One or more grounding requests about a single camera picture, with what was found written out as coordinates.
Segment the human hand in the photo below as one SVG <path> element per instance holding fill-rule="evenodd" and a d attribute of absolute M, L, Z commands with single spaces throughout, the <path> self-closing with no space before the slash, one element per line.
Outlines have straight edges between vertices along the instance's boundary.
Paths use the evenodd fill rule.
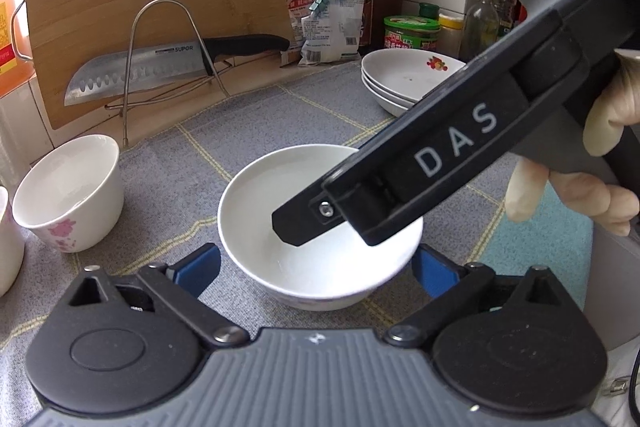
<path fill-rule="evenodd" d="M 616 54 L 620 69 L 593 103 L 584 126 L 582 142 L 591 156 L 608 153 L 622 138 L 626 125 L 640 123 L 640 51 L 617 50 Z M 606 185 L 584 172 L 561 174 L 521 158 L 504 197 L 507 217 L 517 223 L 530 219 L 547 181 L 565 206 L 616 235 L 628 235 L 630 220 L 640 212 L 638 197 L 626 188 Z"/>

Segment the white bowl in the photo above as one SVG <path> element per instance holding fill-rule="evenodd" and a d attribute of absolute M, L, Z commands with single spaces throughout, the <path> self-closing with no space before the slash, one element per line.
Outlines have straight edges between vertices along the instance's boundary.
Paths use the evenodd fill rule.
<path fill-rule="evenodd" d="M 71 140 L 44 156 L 15 193 L 17 223 L 63 252 L 99 243 L 124 203 L 120 149 L 109 136 Z"/>
<path fill-rule="evenodd" d="M 395 102 L 391 102 L 391 100 L 389 100 L 388 98 L 385 98 L 381 94 L 375 92 L 372 89 L 371 85 L 367 82 L 365 77 L 362 77 L 362 83 L 364 84 L 364 87 L 369 89 L 369 92 L 373 95 L 373 98 L 376 99 L 376 102 L 380 104 L 380 107 L 385 111 L 391 113 L 393 116 L 401 116 L 408 111 L 406 107 L 402 107 Z"/>
<path fill-rule="evenodd" d="M 344 222 L 301 247 L 280 240 L 271 214 L 356 149 L 299 145 L 247 165 L 227 185 L 218 208 L 226 253 L 278 301 L 309 311 L 351 306 L 396 275 L 422 237 L 422 219 L 376 247 Z"/>
<path fill-rule="evenodd" d="M 425 50 L 387 48 L 362 59 L 362 71 L 380 89 L 417 103 L 465 63 Z"/>
<path fill-rule="evenodd" d="M 0 187 L 0 297 L 18 277 L 24 258 L 24 238 L 14 221 L 9 193 Z"/>
<path fill-rule="evenodd" d="M 368 76 L 367 73 L 365 73 L 364 71 L 362 72 L 362 81 L 371 88 L 371 90 L 375 91 L 376 93 L 378 93 L 382 98 L 387 99 L 389 102 L 393 102 L 398 104 L 400 107 L 405 107 L 407 109 L 411 109 L 412 107 L 414 107 L 415 103 L 414 102 L 407 102 L 406 100 L 400 98 L 399 96 L 396 96 L 394 94 L 391 94 L 388 91 L 385 91 L 384 89 L 381 89 L 380 87 L 378 87 Z"/>

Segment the orange container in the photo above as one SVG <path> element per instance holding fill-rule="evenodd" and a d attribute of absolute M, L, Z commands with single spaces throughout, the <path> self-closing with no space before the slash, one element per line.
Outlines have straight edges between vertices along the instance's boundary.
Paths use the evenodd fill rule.
<path fill-rule="evenodd" d="M 27 82 L 34 73 L 33 64 L 16 57 L 11 46 L 11 15 L 15 6 L 15 0 L 0 0 L 0 96 Z M 29 36 L 21 26 L 16 18 L 15 41 L 18 50 L 30 56 Z"/>

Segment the jar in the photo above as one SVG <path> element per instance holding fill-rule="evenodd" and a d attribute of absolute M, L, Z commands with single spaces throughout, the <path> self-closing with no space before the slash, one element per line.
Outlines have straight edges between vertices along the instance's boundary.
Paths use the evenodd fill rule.
<path fill-rule="evenodd" d="M 440 23 L 433 19 L 398 15 L 385 17 L 385 48 L 435 51 Z"/>
<path fill-rule="evenodd" d="M 460 42 L 462 42 L 462 28 L 465 20 L 462 16 L 440 14 L 440 35 L 436 51 L 447 57 L 458 58 Z"/>

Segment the yellow lid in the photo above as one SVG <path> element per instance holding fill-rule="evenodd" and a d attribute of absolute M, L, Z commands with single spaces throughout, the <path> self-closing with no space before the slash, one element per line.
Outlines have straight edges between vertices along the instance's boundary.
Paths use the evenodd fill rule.
<path fill-rule="evenodd" d="M 440 26 L 442 26 L 443 28 L 451 28 L 452 30 L 461 30 L 462 26 L 465 23 L 465 20 L 462 17 L 444 15 L 441 13 L 440 17 L 438 18 L 438 22 L 440 23 Z"/>

